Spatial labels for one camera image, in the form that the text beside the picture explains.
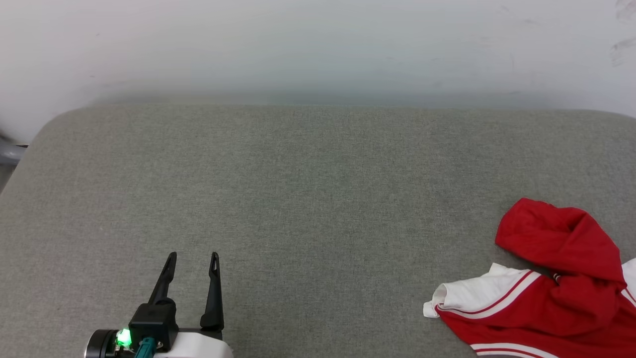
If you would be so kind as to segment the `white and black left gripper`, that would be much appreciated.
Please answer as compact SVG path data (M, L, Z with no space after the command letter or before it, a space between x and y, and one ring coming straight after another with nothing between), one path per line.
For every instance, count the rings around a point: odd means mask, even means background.
M176 323L176 306L168 297L173 281L177 252L170 252L148 303L141 304L127 328L117 333L119 358L232 358L232 349L205 332L222 332L225 327L221 290L220 256L211 255L208 271L210 284L202 331L181 331Z

